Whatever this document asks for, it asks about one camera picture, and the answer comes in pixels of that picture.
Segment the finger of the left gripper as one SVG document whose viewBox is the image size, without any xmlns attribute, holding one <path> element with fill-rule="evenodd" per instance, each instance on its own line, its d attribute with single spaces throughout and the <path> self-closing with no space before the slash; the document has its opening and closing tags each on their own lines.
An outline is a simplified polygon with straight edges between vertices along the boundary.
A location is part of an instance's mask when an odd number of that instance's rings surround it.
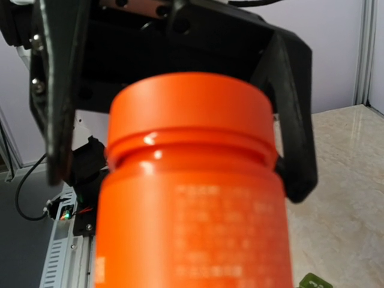
<svg viewBox="0 0 384 288">
<path fill-rule="evenodd" d="M 29 105 L 46 147 L 47 180 L 68 177 L 89 1 L 35 1 Z"/>
<path fill-rule="evenodd" d="M 311 120 L 312 51 L 297 36 L 275 33 L 251 83 L 271 100 L 278 114 L 283 155 L 275 170 L 286 197 L 301 203 L 318 183 Z"/>
</svg>

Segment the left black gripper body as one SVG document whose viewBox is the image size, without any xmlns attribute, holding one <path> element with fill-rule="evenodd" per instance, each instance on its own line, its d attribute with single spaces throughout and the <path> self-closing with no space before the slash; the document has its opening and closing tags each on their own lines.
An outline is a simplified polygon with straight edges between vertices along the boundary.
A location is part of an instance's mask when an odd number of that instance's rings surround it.
<svg viewBox="0 0 384 288">
<path fill-rule="evenodd" d="M 89 2 L 76 110 L 106 113 L 125 85 L 166 73 L 218 73 L 252 84 L 272 36 L 297 36 L 216 1 L 166 1 L 152 16 L 133 11 L 132 1 L 124 8 Z"/>
</svg>

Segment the orange bottle cap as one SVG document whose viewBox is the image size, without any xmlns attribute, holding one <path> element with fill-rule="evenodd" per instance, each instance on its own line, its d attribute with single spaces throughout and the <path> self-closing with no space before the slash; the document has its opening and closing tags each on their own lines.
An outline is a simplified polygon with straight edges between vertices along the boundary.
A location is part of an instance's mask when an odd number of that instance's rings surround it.
<svg viewBox="0 0 384 288">
<path fill-rule="evenodd" d="M 106 157 L 118 167 L 135 150 L 170 142 L 191 143 L 187 133 L 204 132 L 202 140 L 251 150 L 274 167 L 272 105 L 253 85 L 219 74 L 170 73 L 150 77 L 124 88 L 112 101 Z"/>
</svg>

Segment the orange pill bottle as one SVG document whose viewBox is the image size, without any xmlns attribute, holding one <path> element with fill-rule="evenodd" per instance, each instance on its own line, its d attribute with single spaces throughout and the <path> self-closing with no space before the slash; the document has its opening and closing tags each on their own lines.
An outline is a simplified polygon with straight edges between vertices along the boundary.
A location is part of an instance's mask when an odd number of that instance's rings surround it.
<svg viewBox="0 0 384 288">
<path fill-rule="evenodd" d="M 237 149 L 148 148 L 103 182 L 96 287 L 292 287 L 281 179 Z"/>
</svg>

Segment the green weekly pill organizer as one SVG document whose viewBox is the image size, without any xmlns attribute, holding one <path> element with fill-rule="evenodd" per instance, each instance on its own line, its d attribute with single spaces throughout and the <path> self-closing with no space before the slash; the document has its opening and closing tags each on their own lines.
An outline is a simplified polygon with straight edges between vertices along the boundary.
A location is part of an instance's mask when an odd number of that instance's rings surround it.
<svg viewBox="0 0 384 288">
<path fill-rule="evenodd" d="M 299 282 L 298 288 L 333 288 L 333 285 L 313 273 L 308 273 Z"/>
</svg>

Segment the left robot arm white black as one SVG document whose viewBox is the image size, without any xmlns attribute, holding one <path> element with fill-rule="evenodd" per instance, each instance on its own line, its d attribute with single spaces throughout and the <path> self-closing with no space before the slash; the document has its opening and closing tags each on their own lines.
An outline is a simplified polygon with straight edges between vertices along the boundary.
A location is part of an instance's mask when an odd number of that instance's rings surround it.
<svg viewBox="0 0 384 288">
<path fill-rule="evenodd" d="M 280 120 L 276 164 L 286 196 L 317 184 L 311 123 L 313 54 L 295 33 L 248 11 L 257 1 L 2 1 L 1 34 L 30 69 L 28 101 L 46 144 L 48 179 L 75 184 L 101 145 L 77 110 L 107 113 L 139 80 L 199 71 L 261 89 Z"/>
</svg>

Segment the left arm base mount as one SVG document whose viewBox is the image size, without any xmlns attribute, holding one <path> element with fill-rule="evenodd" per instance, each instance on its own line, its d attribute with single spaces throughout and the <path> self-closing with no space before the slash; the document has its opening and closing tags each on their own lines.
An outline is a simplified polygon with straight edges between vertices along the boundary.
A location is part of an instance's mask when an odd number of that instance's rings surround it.
<svg viewBox="0 0 384 288">
<path fill-rule="evenodd" d="M 71 187 L 46 202 L 43 211 L 54 221 L 71 226 L 74 236 L 95 235 L 99 191 L 92 184 Z"/>
</svg>

